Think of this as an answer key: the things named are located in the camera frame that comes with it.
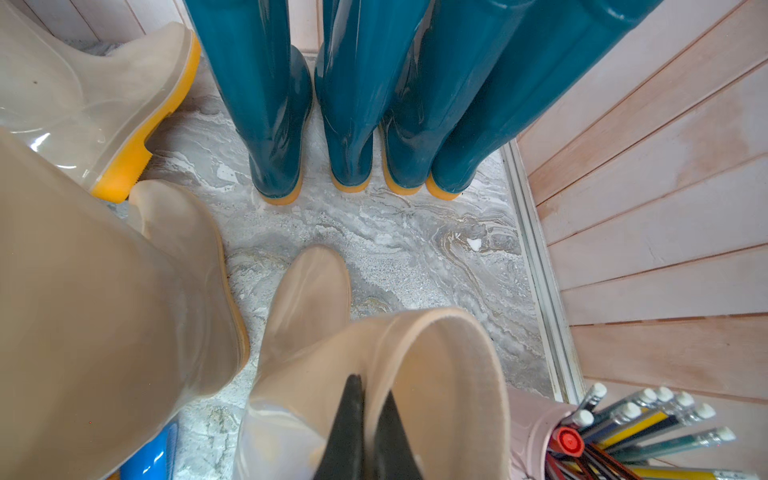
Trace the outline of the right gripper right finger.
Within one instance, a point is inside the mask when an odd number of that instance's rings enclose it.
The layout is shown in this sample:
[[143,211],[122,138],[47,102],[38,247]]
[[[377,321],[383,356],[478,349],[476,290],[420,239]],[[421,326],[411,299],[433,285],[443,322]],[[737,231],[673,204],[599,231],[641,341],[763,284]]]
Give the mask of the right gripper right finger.
[[379,480],[422,480],[392,392],[389,392],[374,435],[374,475]]

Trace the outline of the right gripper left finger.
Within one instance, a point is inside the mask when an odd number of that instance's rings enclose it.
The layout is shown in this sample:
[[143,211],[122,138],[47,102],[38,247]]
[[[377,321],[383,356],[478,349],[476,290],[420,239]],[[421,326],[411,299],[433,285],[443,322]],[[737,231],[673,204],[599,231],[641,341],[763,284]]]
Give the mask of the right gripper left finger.
[[345,383],[314,480],[359,480],[364,474],[364,391],[359,375]]

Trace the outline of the beige boot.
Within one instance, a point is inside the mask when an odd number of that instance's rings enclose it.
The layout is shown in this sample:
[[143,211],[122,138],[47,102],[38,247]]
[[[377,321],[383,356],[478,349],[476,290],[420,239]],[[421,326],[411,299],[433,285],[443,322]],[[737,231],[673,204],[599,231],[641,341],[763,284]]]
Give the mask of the beige boot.
[[120,203],[182,103],[201,54],[178,22],[105,56],[80,51],[1,4],[1,128],[93,196]]
[[203,202],[144,180],[120,219],[2,133],[3,478],[108,477],[249,354]]
[[347,266],[333,249],[304,249],[270,307],[257,376],[239,430],[237,479],[312,479],[347,378],[364,391],[364,474],[392,392],[423,479],[504,479],[510,410],[495,347],[458,308],[352,320]]

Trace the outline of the large teal boot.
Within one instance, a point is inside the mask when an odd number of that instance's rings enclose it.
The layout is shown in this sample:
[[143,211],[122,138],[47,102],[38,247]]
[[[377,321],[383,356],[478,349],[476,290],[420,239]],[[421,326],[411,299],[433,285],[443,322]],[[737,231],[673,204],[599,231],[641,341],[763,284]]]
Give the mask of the large teal boot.
[[312,107],[306,60],[291,45],[285,1],[188,1],[220,96],[249,155],[252,183],[272,205],[296,200]]

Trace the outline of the pink pencil cup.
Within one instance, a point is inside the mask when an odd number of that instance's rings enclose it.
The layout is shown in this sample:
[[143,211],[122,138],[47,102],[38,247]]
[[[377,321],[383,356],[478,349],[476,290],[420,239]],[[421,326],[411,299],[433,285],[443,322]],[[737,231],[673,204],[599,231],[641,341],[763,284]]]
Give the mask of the pink pencil cup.
[[576,407],[541,395],[507,388],[510,410],[509,480],[544,479],[545,455],[553,430]]

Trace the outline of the blue boot underneath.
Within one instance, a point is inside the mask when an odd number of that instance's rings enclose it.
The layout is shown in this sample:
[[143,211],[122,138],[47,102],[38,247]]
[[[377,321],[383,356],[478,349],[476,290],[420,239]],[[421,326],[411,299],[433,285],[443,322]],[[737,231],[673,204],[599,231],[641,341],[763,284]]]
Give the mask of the blue boot underneath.
[[178,421],[169,422],[118,470],[121,480],[171,480],[175,468]]

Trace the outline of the bundle of pencils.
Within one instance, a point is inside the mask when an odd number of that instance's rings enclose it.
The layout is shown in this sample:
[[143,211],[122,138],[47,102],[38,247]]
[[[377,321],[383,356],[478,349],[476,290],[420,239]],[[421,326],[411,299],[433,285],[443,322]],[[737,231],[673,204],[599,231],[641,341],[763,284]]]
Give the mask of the bundle of pencils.
[[607,387],[593,384],[576,409],[555,423],[542,461],[543,479],[756,479],[751,472],[655,466],[661,457],[713,448],[736,440],[727,427],[671,437],[667,434],[715,417],[685,391],[644,388],[603,409]]

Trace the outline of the teal boot standing back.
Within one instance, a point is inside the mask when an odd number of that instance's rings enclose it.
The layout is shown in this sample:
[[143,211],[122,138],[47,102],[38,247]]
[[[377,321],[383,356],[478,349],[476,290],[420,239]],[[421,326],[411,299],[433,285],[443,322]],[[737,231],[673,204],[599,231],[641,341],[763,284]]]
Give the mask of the teal boot standing back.
[[478,166],[552,106],[657,0],[537,1],[433,161],[429,192],[452,200]]

